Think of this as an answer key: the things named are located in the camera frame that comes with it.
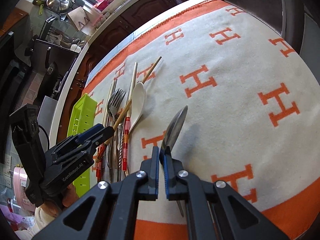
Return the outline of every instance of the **green basket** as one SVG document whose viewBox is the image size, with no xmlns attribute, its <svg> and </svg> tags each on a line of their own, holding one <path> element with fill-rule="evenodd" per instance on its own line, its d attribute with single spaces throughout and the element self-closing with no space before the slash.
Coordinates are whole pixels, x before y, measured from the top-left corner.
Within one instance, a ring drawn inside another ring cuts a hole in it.
<svg viewBox="0 0 320 240">
<path fill-rule="evenodd" d="M 67 136 L 82 133 L 93 126 L 97 102 L 84 94 L 73 106 Z M 74 182 L 79 197 L 90 189 L 90 168 L 82 173 Z"/>
</svg>

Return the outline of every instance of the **orange stripe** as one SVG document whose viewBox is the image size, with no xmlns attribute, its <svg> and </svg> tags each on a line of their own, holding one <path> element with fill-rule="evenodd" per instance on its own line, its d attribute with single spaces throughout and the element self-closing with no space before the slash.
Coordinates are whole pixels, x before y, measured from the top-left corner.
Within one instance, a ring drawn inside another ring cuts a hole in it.
<svg viewBox="0 0 320 240">
<path fill-rule="evenodd" d="M 290 239 L 305 232 L 320 211 L 320 179 L 289 200 L 262 213 Z M 188 240 L 186 225 L 137 220 L 134 240 Z"/>
<path fill-rule="evenodd" d="M 90 83 L 84 88 L 82 94 L 90 93 L 107 75 L 115 70 L 124 60 L 144 46 L 166 33 L 167 31 L 188 22 L 201 15 L 216 11 L 230 4 L 221 0 L 207 0 L 202 3 L 196 4 L 175 16 L 172 16 L 161 22 L 156 27 L 147 31 L 141 35 L 138 39 L 130 43 L 121 52 L 119 52 L 112 60 L 110 60 L 90 81 Z"/>
</svg>

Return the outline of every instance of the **wooden chopstick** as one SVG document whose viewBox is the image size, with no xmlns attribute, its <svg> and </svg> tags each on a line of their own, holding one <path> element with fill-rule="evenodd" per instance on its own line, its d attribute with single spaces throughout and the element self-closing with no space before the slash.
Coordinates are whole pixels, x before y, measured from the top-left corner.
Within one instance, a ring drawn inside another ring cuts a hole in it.
<svg viewBox="0 0 320 240">
<path fill-rule="evenodd" d="M 162 57 L 159 57 L 157 59 L 157 61 L 153 64 L 152 68 L 149 69 L 148 73 L 146 74 L 146 76 L 144 77 L 144 79 L 142 80 L 142 84 L 144 84 L 146 82 L 146 80 L 148 79 L 148 77 L 151 75 L 151 72 L 154 70 L 154 68 L 158 65 L 159 61 L 161 60 Z M 121 123 L 122 119 L 126 116 L 127 111 L 129 110 L 129 107 L 131 106 L 131 99 L 128 101 L 128 103 L 126 104 L 126 106 L 124 107 L 123 111 L 121 112 L 121 114 L 119 115 L 116 123 L 113 125 L 113 130 L 115 131 L 119 124 Z M 108 145 L 111 141 L 111 138 L 109 138 L 107 141 L 105 141 L 105 145 Z"/>
</svg>

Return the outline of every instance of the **silver bolt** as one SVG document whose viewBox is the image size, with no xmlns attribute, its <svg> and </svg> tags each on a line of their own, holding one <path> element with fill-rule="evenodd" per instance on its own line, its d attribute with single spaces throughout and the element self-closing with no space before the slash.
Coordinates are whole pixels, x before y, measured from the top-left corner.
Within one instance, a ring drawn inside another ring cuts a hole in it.
<svg viewBox="0 0 320 240">
<path fill-rule="evenodd" d="M 184 178 L 184 177 L 188 176 L 189 173 L 187 171 L 182 170 L 182 171 L 178 172 L 178 175 L 179 175 L 179 177 Z"/>
<path fill-rule="evenodd" d="M 218 181 L 216 182 L 216 186 L 217 186 L 218 188 L 224 188 L 226 185 L 227 185 L 227 184 L 226 184 L 224 181 L 222 181 L 222 180 L 218 180 Z"/>
<path fill-rule="evenodd" d="M 108 183 L 105 182 L 105 181 L 100 181 L 100 182 L 98 183 L 98 188 L 99 188 L 99 189 L 105 189 L 105 188 L 107 188 L 107 187 L 108 187 Z"/>
<path fill-rule="evenodd" d="M 146 176 L 146 173 L 145 173 L 145 171 L 137 171 L 136 176 L 138 178 L 143 178 L 144 176 Z"/>
</svg>

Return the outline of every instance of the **pink container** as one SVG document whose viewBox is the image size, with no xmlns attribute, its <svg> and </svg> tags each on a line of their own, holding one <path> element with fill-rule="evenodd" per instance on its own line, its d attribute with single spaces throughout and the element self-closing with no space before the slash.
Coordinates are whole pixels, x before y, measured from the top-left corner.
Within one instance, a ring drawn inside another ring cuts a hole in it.
<svg viewBox="0 0 320 240">
<path fill-rule="evenodd" d="M 27 174 L 24 168 L 15 167 L 13 171 L 13 190 L 16 196 L 17 204 L 22 208 L 34 212 L 36 205 L 28 200 L 25 191 L 27 186 Z"/>
</svg>

